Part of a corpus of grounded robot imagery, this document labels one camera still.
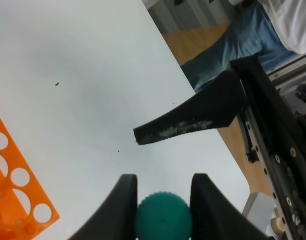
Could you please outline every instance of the beige knob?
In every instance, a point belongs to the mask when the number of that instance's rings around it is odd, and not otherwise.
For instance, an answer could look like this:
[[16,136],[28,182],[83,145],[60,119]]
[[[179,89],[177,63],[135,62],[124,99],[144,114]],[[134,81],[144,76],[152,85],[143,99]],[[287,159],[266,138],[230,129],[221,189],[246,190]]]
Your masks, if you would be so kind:
[[279,212],[278,212],[277,207],[274,208],[274,212],[275,212],[276,216],[281,217],[281,215],[280,215]]
[[282,221],[282,218],[280,217],[275,217],[271,219],[271,226],[273,231],[277,234],[280,235],[283,232],[285,232],[285,225]]

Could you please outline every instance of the green object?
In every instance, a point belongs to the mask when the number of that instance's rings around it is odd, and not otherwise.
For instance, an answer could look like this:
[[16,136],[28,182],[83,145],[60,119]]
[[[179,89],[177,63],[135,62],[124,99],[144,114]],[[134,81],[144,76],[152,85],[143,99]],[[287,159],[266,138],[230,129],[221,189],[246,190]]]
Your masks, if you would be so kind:
[[188,240],[192,233],[190,209],[175,194],[154,193],[138,206],[135,231],[139,240]]

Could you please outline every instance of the white tabletop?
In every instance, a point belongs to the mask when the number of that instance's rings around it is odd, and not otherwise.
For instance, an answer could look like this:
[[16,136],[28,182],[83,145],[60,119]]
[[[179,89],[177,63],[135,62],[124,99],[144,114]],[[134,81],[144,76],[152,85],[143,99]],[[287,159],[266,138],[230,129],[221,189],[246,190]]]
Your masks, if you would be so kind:
[[135,142],[193,94],[140,0],[0,0],[0,117],[60,215],[36,239],[67,239],[125,173],[139,201],[189,202],[204,172],[242,211],[249,187],[217,130]]

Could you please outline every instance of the person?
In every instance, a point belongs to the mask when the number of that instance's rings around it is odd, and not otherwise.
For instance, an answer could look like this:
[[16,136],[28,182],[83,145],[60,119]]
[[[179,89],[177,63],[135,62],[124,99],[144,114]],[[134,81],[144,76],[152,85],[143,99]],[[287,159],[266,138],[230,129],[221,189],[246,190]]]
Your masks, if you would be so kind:
[[256,55],[268,71],[306,52],[306,0],[258,0],[210,48],[182,65],[195,92],[230,60]]

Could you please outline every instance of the blue jeans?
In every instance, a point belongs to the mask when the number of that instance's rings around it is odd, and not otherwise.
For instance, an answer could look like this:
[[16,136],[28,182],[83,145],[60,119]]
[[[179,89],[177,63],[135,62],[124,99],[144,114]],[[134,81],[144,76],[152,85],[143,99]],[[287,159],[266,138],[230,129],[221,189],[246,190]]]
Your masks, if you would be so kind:
[[181,67],[197,92],[225,70],[230,60],[250,55],[258,56],[264,71],[297,56],[283,46],[258,2],[231,24],[216,43]]

